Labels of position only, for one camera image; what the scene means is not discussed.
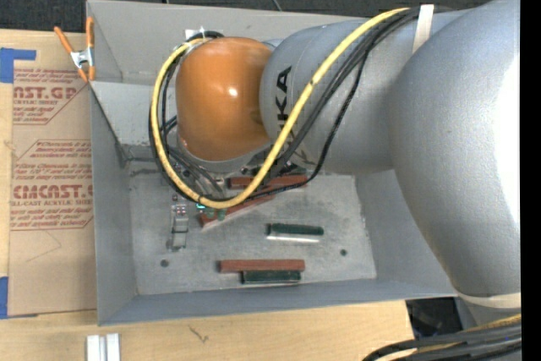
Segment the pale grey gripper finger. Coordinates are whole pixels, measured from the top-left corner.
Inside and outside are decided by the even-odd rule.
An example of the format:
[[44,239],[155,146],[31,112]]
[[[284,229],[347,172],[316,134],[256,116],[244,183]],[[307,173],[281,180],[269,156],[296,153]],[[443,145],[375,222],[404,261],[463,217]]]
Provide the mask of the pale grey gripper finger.
[[189,231],[189,216],[186,205],[177,203],[171,206],[171,226],[171,232]]
[[186,248],[187,232],[171,232],[166,242],[168,251],[179,251]]

